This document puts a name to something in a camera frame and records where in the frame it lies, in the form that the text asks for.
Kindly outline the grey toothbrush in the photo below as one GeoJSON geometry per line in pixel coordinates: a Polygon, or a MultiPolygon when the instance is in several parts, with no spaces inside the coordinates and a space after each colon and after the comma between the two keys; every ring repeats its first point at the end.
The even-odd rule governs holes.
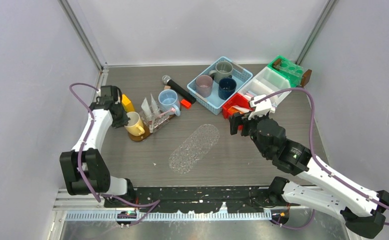
{"type": "Polygon", "coordinates": [[[155,129],[155,122],[156,122],[156,117],[154,115],[151,116],[151,121],[149,124],[149,132],[153,133],[155,129]]]}

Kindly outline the grey mug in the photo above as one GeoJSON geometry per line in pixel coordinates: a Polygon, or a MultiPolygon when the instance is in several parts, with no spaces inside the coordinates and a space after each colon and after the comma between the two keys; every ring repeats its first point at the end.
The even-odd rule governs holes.
{"type": "Polygon", "coordinates": [[[228,61],[219,61],[216,63],[213,70],[209,71],[208,75],[218,84],[222,79],[232,75],[234,67],[228,61]]]}

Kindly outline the mauve mug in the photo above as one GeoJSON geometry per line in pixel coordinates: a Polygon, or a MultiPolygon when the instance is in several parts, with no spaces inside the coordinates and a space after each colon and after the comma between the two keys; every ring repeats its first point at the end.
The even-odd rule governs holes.
{"type": "Polygon", "coordinates": [[[200,75],[195,80],[195,90],[203,98],[207,98],[212,93],[213,79],[209,75],[200,75]]]}

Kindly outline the pink toothbrush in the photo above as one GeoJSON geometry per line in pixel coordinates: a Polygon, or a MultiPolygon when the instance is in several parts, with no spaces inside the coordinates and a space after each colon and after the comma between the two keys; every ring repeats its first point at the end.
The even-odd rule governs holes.
{"type": "Polygon", "coordinates": [[[175,107],[171,107],[170,109],[166,110],[165,112],[160,113],[157,118],[162,118],[164,116],[170,116],[174,115],[176,113],[177,109],[175,107]]]}

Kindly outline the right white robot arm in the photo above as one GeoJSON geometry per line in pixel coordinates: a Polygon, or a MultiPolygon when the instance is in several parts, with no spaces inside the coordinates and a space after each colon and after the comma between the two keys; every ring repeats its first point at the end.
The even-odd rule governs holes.
{"type": "Polygon", "coordinates": [[[229,117],[230,133],[248,136],[259,153],[284,173],[307,180],[320,191],[302,187],[284,177],[276,176],[268,188],[268,200],[274,205],[297,204],[330,215],[345,224],[353,233],[373,239],[383,229],[385,209],[389,206],[389,192],[373,191],[353,183],[349,188],[336,179],[336,171],[325,172],[327,167],[319,157],[313,158],[309,148],[286,137],[286,130],[268,115],[248,119],[248,113],[235,113],[229,117]]]}

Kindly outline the yellow mug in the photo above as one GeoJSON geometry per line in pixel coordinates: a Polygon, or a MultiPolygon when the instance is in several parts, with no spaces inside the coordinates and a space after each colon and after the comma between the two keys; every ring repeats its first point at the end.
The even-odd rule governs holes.
{"type": "Polygon", "coordinates": [[[145,134],[146,131],[144,129],[144,123],[141,119],[141,116],[137,112],[130,111],[127,113],[127,117],[129,120],[125,126],[125,129],[129,134],[135,137],[139,137],[145,134]]]}

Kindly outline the clear acrylic toothbrush holder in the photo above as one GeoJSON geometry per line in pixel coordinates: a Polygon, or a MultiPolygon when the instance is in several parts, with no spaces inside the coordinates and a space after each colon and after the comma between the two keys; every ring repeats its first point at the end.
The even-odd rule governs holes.
{"type": "Polygon", "coordinates": [[[149,133],[149,134],[153,134],[153,133],[157,132],[161,127],[166,125],[169,122],[170,118],[171,118],[170,115],[169,116],[163,116],[161,118],[157,118],[156,117],[154,131],[153,131],[153,133],[150,133],[150,130],[149,130],[150,121],[146,120],[146,117],[145,117],[143,111],[140,111],[139,115],[141,117],[141,120],[143,121],[143,124],[146,126],[147,133],[149,133]]]}

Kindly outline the teal cap toothpaste tube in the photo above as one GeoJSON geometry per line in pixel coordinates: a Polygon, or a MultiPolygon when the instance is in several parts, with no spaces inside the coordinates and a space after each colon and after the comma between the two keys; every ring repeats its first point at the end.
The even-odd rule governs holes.
{"type": "Polygon", "coordinates": [[[151,106],[152,115],[156,118],[160,114],[160,110],[159,110],[158,104],[157,104],[155,98],[153,97],[152,93],[150,94],[150,97],[151,97],[150,106],[151,106]]]}

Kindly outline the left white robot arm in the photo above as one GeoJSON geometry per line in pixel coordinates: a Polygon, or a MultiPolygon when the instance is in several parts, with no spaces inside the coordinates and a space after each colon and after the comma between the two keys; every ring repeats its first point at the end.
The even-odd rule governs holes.
{"type": "Polygon", "coordinates": [[[96,89],[94,102],[87,105],[88,119],[84,130],[70,151],[62,152],[59,163],[67,192],[71,196],[92,194],[97,200],[105,194],[124,207],[135,203],[136,191],[128,178],[113,177],[101,155],[107,131],[127,126],[130,118],[122,105],[122,91],[105,85],[96,89]]]}

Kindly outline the dark blue mug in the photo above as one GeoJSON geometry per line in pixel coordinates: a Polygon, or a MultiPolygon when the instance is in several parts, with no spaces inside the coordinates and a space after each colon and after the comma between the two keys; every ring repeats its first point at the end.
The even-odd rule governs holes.
{"type": "Polygon", "coordinates": [[[236,91],[237,83],[231,77],[223,78],[218,83],[218,96],[222,100],[228,99],[236,91]]]}

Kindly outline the light blue mug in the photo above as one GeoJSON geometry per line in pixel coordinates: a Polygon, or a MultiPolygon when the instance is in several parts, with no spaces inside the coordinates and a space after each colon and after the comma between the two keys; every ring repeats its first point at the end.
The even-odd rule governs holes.
{"type": "Polygon", "coordinates": [[[176,108],[176,113],[174,115],[181,115],[181,105],[176,91],[172,89],[166,89],[159,93],[158,102],[161,112],[165,112],[170,108],[176,108]]]}

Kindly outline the pink cap toothpaste tube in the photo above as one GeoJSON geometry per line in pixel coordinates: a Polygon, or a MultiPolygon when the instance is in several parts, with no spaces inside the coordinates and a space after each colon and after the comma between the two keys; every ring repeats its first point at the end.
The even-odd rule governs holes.
{"type": "Polygon", "coordinates": [[[152,117],[153,117],[153,114],[152,114],[152,111],[150,109],[150,106],[148,104],[148,101],[147,101],[147,98],[145,97],[142,104],[141,104],[141,108],[142,108],[142,111],[145,115],[145,118],[148,122],[151,122],[152,121],[152,117]]]}

